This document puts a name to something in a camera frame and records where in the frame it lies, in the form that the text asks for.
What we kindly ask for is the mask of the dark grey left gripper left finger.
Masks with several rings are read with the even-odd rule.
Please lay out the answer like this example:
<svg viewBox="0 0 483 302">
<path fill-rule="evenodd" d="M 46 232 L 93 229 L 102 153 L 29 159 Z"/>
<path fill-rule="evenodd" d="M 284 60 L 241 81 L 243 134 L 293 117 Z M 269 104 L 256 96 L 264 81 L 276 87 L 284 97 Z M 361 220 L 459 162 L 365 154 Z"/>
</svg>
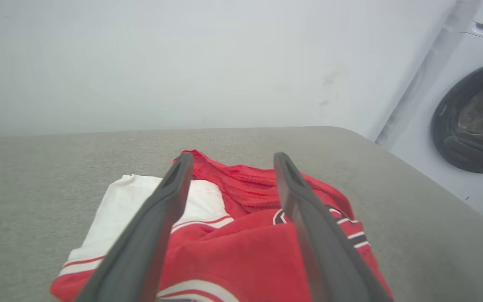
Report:
<svg viewBox="0 0 483 302">
<path fill-rule="evenodd" d="M 184 214 L 193 155 L 177 157 L 75 299 L 155 302 L 172 226 Z"/>
</svg>

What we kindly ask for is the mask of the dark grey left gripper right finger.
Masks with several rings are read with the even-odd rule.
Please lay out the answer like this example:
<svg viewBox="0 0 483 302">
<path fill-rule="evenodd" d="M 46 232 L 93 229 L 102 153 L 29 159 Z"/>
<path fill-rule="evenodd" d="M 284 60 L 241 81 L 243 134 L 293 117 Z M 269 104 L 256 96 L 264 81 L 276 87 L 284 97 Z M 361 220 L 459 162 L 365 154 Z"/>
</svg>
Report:
<svg viewBox="0 0 483 302">
<path fill-rule="evenodd" d="M 390 302 L 290 157 L 274 154 L 281 208 L 294 224 L 313 302 Z"/>
</svg>

